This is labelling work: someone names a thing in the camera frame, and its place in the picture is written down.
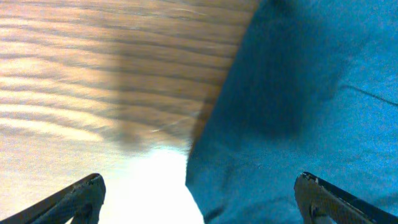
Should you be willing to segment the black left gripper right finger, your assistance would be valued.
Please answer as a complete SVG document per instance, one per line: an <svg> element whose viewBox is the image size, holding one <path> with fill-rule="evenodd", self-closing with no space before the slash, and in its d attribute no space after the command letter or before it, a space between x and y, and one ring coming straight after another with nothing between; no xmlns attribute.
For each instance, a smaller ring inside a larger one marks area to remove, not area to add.
<svg viewBox="0 0 398 224"><path fill-rule="evenodd" d="M397 217L309 173L295 180L295 199L304 224L396 224Z"/></svg>

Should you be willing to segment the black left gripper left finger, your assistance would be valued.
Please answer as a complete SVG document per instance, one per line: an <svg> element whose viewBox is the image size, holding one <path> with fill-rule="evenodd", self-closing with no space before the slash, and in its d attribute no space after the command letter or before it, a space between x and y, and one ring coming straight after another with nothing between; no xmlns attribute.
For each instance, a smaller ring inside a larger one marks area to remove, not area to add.
<svg viewBox="0 0 398 224"><path fill-rule="evenodd" d="M98 173L90 174L1 221L1 224L98 224L106 186Z"/></svg>

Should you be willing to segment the navy blue shorts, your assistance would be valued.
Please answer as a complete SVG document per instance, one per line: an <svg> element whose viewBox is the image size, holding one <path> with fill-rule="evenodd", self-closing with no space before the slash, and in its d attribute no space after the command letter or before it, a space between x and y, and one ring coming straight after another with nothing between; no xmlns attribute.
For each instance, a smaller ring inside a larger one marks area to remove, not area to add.
<svg viewBox="0 0 398 224"><path fill-rule="evenodd" d="M187 164L205 223L301 223L311 172L397 213L397 2L263 1Z"/></svg>

